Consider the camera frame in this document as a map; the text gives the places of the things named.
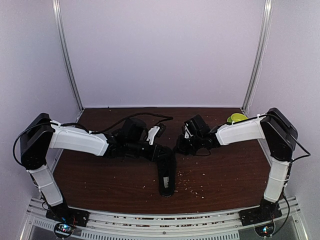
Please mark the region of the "black sneaker shoe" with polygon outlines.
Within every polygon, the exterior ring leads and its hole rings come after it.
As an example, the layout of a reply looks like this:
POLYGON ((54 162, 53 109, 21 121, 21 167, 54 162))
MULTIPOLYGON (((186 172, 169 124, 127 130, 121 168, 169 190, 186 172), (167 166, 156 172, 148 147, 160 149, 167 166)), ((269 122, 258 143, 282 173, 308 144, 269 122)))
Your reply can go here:
POLYGON ((176 190, 177 160, 167 146, 161 147, 155 159, 158 172, 158 190, 162 197, 171 197, 176 190))

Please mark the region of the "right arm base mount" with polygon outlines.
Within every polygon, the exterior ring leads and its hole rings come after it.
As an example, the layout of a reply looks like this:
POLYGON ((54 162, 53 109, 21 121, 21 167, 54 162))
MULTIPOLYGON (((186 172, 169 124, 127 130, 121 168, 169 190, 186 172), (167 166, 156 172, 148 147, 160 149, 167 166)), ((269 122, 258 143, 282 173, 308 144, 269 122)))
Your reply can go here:
POLYGON ((282 216, 280 209, 274 212, 262 213, 259 207, 241 210, 239 213, 242 226, 254 226, 254 231, 259 237, 271 237, 276 232, 274 220, 282 216))

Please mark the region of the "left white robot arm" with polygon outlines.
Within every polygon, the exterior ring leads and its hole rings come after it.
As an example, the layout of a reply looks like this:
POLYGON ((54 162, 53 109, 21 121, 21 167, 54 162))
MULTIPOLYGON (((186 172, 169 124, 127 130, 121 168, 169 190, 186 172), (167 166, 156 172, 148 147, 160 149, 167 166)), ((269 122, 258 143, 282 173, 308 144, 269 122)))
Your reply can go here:
POLYGON ((18 137, 20 163, 35 180, 52 213, 61 222, 72 218, 52 172, 47 166, 48 149, 84 152, 99 157, 145 158, 164 163, 170 150, 155 143, 161 130, 159 125, 147 129, 146 123, 135 115, 121 121, 122 127, 114 132, 90 131, 82 125, 61 124, 41 113, 18 137))

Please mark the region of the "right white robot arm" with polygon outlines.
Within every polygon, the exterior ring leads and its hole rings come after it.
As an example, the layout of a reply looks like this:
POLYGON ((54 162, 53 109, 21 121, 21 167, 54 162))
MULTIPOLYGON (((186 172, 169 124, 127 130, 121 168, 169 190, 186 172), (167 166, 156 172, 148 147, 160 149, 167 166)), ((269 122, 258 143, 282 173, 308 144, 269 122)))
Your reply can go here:
POLYGON ((275 212, 293 164, 298 131, 276 107, 264 114, 248 119, 224 123, 210 128, 204 119, 195 115, 184 122, 177 138, 175 152, 195 156, 201 149, 212 149, 230 144, 264 140, 270 153, 271 169, 262 198, 262 206, 256 210, 259 220, 268 220, 275 212))

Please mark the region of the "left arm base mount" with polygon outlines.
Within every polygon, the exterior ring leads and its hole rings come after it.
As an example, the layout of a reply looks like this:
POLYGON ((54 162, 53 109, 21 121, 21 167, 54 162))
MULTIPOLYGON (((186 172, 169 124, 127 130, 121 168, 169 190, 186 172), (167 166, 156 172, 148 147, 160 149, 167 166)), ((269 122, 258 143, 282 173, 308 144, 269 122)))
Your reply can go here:
POLYGON ((77 227, 86 227, 90 213, 85 210, 70 208, 69 217, 58 217, 51 210, 46 211, 46 218, 56 221, 53 233, 60 239, 70 237, 77 227))

